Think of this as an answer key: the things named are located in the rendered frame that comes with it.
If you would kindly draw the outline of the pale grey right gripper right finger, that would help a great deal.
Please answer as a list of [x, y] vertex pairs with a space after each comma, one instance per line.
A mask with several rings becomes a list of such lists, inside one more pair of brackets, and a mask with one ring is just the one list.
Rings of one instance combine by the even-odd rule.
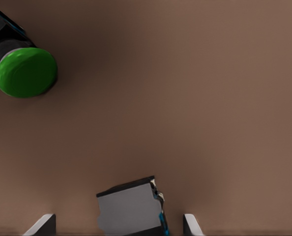
[[183, 234], [184, 235], [204, 235], [202, 229], [199, 226], [193, 214], [183, 215]]

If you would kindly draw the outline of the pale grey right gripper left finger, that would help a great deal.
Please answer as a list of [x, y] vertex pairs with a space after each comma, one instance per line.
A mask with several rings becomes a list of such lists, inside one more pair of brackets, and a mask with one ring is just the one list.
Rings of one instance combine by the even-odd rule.
[[43, 215], [24, 235], [56, 235], [56, 215]]

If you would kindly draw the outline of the grey block push button switch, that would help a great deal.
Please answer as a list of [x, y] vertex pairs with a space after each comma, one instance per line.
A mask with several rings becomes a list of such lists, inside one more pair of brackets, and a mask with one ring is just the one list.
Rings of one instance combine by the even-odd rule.
[[105, 236], [170, 236], [155, 176], [114, 186], [96, 197], [97, 223]]

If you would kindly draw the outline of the green push button switch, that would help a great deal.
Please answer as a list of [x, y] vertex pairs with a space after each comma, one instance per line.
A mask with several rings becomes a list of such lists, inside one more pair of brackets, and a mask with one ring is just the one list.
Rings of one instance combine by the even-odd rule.
[[57, 80], [58, 65], [25, 30], [0, 11], [0, 90], [17, 98], [39, 96]]

